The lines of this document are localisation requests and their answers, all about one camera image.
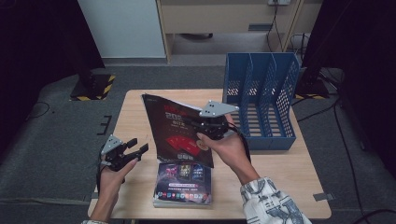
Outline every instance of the white wall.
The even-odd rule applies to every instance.
[[[102,58],[165,58],[155,0],[78,0]]]

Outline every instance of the book cover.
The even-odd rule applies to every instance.
[[[200,163],[160,163],[154,207],[209,207],[212,203],[211,178],[211,169]]]
[[[142,99],[160,162],[190,161],[214,167],[211,149],[197,137],[194,127],[183,121],[202,122],[200,108],[150,94],[143,94]]]

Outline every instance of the human hand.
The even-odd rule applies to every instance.
[[[137,164],[138,158],[128,162],[122,169],[115,172],[107,166],[101,172],[100,194],[93,209],[91,220],[108,222],[114,206],[119,198],[119,191],[124,177]]]
[[[225,117],[229,123],[233,124],[231,115],[227,114]],[[198,133],[197,136],[208,147],[216,151],[225,164],[230,166],[238,176],[241,184],[244,185],[260,177],[248,160],[244,144],[237,133],[233,133],[218,141],[212,140],[202,133]]]

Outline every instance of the person's right hand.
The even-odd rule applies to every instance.
[[[228,122],[233,124],[233,118],[227,114]],[[233,133],[218,141],[210,139],[208,136],[198,133],[197,136],[214,151],[218,153],[225,164],[236,173],[241,184],[246,184],[259,178],[256,170],[251,165],[245,152],[244,144],[237,133]]]

